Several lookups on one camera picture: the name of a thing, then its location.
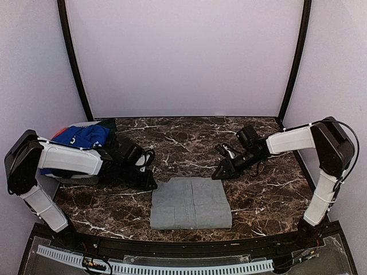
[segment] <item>white cable tray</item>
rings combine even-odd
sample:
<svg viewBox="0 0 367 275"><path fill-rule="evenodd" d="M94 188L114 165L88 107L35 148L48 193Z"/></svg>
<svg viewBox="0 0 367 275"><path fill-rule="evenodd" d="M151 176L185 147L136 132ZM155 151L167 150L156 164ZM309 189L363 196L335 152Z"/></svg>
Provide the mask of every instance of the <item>white cable tray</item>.
<svg viewBox="0 0 367 275"><path fill-rule="evenodd" d="M37 254L46 258L62 262L63 264L82 269L83 255L79 253L71 254L60 251L48 246L39 245ZM101 260L95 259L96 264L106 266L104 273L109 274L109 268ZM259 262L250 262L238 265L207 266L197 268L176 268L159 266L128 265L120 262L109 261L112 266L113 274L131 274L131 275L248 275L258 274L267 271L273 271L273 261L265 260Z"/></svg>

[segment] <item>curved black frame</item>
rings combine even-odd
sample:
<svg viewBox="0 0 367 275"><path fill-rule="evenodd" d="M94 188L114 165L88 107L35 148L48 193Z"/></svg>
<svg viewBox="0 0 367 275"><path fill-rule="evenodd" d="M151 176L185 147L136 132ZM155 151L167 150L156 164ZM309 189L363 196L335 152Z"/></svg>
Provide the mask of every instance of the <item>curved black frame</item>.
<svg viewBox="0 0 367 275"><path fill-rule="evenodd" d="M286 92L284 94L282 106L280 107L280 111L277 117L277 119L280 122L283 122L284 117L286 116L286 112L287 112L289 103L291 101L294 85L296 83L300 61L302 59L304 42L306 40L307 29L309 26L309 20L310 20L310 14L311 14L311 4L312 4L312 0L304 0L302 19L300 22L298 41L297 41L296 51L294 53L292 69L289 75L288 84L287 84Z"/></svg>
<svg viewBox="0 0 367 275"><path fill-rule="evenodd" d="M58 13L60 15L61 28L63 29L65 46L67 48L70 67L73 72L76 88L78 90L79 98L84 109L85 116L88 121L94 121L91 106L88 102L87 94L85 93L83 81L81 80L78 63L75 56L73 41L70 33L70 26L68 21L67 7L65 0L57 0Z"/></svg>
<svg viewBox="0 0 367 275"><path fill-rule="evenodd" d="M85 244L90 253L100 257L123 260L124 256L158 257L158 258L211 258L227 257L238 255L250 255L252 259L267 258L272 259L274 264L288 261L293 251L299 250L293 243L274 245L278 242L289 242L295 239L296 232L283 233L279 235L237 239L233 241L221 242L150 242L150 241L130 241L115 238L98 237L89 234L78 233L78 237ZM353 261L347 240L342 227L338 221L329 223L324 227L322 236L328 237L339 234L342 244L347 254L352 273L357 275L357 269ZM35 237L49 239L52 246L65 249L54 239L54 232L46 225L35 223L28 239L23 258L19 267L18 275L23 275L28 260L30 248ZM83 253L84 248L77 249Z"/></svg>
<svg viewBox="0 0 367 275"><path fill-rule="evenodd" d="M286 115L287 108L289 106L292 92L294 89L294 85L296 82L298 69L299 69L301 58L302 58L304 42L306 40L307 27L309 25L309 19L310 19L310 13L311 13L311 3L312 3L312 0L304 0L304 3L303 3L302 19L300 23L298 41L297 41L297 46L296 46L294 59L292 63L292 69L291 69L291 73L288 79L286 92L284 93L282 106L280 107L279 114L276 118L277 121L279 121L280 123L283 121ZM91 106L88 102L87 94L85 93L83 81L80 76L79 66L77 63L76 56L75 56L75 50L73 47L72 37L70 33L70 27L69 27L65 0L57 0L57 4L58 4L58 12L60 14L61 27L63 29L63 34L64 34L65 46L67 48L69 62L70 62L70 66L71 66L71 69L74 75L76 88L78 90L80 101L81 101L81 104L83 105L84 113L88 121L93 121L94 117L91 111Z"/></svg>

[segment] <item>white backdrop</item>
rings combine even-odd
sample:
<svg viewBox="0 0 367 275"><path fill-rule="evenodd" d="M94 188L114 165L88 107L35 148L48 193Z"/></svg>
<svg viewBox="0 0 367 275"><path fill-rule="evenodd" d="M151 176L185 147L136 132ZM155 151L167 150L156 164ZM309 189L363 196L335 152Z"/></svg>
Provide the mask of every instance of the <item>white backdrop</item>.
<svg viewBox="0 0 367 275"><path fill-rule="evenodd" d="M298 0L68 0L94 117L276 116Z"/></svg>

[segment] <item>blue cloth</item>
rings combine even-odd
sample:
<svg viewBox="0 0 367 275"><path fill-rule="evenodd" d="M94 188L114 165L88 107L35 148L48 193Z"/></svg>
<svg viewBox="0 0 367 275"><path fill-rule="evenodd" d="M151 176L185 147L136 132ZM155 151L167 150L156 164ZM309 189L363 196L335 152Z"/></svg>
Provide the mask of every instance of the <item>blue cloth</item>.
<svg viewBox="0 0 367 275"><path fill-rule="evenodd" d="M102 147L109 133L110 129L100 125L91 125L86 128L71 126L61 131L52 141L78 148ZM41 175L45 174L52 174L52 170L41 169Z"/></svg>

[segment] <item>black frame pole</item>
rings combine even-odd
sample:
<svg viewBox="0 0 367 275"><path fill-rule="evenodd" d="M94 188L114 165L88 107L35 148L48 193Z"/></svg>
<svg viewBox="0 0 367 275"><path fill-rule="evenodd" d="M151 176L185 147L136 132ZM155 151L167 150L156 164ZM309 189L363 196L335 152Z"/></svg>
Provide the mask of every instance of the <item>black frame pole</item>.
<svg viewBox="0 0 367 275"><path fill-rule="evenodd" d="M65 0L57 0L57 6L58 6L58 13L60 15L61 28L63 29L65 46L67 48L69 62L70 62L71 70L73 72L73 76L74 76L76 88L78 90L78 94L80 97L80 101L83 106L84 113L85 113L85 116L87 117L87 120L94 121L91 106L89 105L87 94L85 93L83 82L81 80L78 63L76 61L73 41L72 41L71 33L70 33L70 27L69 27L68 14L67 14Z"/></svg>
<svg viewBox="0 0 367 275"><path fill-rule="evenodd" d="M277 117L279 122L283 122L288 106L289 106L289 102L291 101L292 92L294 89L300 61L302 58L304 42L306 40L307 28L309 26L311 3L312 3L312 0L304 0L304 3L303 3L302 19L300 22L298 41L297 41L296 51L294 54L292 69L289 75L288 84L287 84L286 92L284 94L282 106L280 107L280 111Z"/></svg>

